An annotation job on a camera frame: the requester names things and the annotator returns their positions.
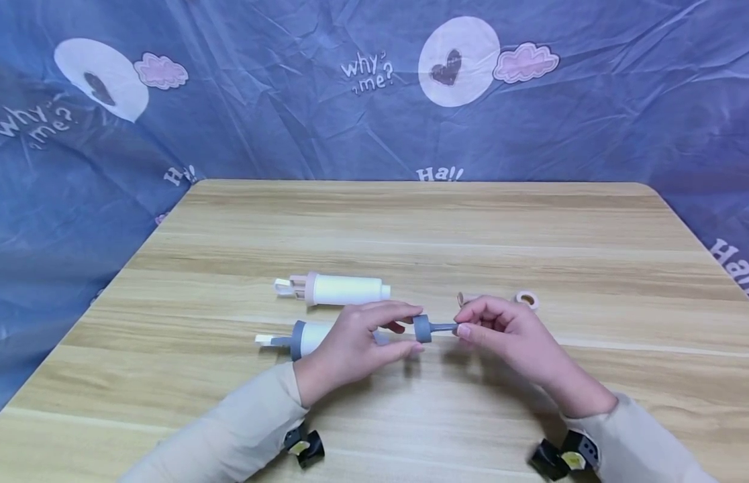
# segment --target white cylinder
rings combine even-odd
[[[292,358],[294,360],[307,356],[310,352],[318,349],[318,346],[321,345],[331,327],[334,326],[334,324],[327,324],[325,322],[298,321],[297,324],[301,329],[301,335],[299,336],[299,355],[297,355],[295,347],[292,347]],[[388,336],[380,331],[374,331],[373,336],[374,341],[378,345],[385,345],[389,342]],[[292,345],[295,344],[297,344],[297,341],[293,340]]]
[[[333,324],[306,323],[302,330],[302,340],[299,341],[299,353],[302,357],[318,349],[323,338],[329,333]]]
[[[310,274],[308,282],[312,286],[305,291],[308,305],[359,305],[391,298],[391,286],[380,278]]]

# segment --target white plastic tube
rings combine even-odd
[[[254,342],[262,347],[288,347],[291,359],[297,361],[318,349],[332,326],[334,324],[328,322],[297,321],[288,337],[259,334],[254,338]],[[379,345],[389,342],[388,336],[379,331],[375,331],[373,335]]]
[[[279,296],[294,296],[308,305],[359,305],[391,298],[391,286],[383,284],[383,279],[315,272],[292,275],[288,280],[279,278],[274,289]]]
[[[299,357],[307,356],[310,352],[318,349],[332,326],[333,324],[305,323],[299,339]]]

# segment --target brown heart print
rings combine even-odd
[[[111,98],[109,89],[106,89],[106,85],[100,77],[96,76],[94,73],[85,72],[85,81],[93,88],[92,94],[96,99],[104,103],[106,106],[117,105],[117,103],[114,102],[114,99]]]
[[[436,82],[441,83],[445,86],[454,86],[455,81],[458,78],[458,72],[460,72],[460,65],[462,63],[462,56],[456,49],[452,49],[447,54],[447,61],[445,65],[438,63],[434,67],[431,67],[431,78]]]

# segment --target white circle print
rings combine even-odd
[[[439,106],[467,105],[490,87],[500,53],[490,24],[477,17],[455,17],[426,40],[418,61],[420,87]]]
[[[55,63],[80,91],[126,121],[136,119],[149,105],[149,89],[130,60],[106,44],[69,39],[55,47]]]

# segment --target woman's left hand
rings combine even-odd
[[[374,336],[379,327],[401,334],[404,326],[398,321],[408,321],[421,313],[422,307],[399,301],[346,305],[318,348],[294,362],[302,405],[310,407],[338,387],[362,380],[380,367],[422,352],[420,342],[378,345]]]

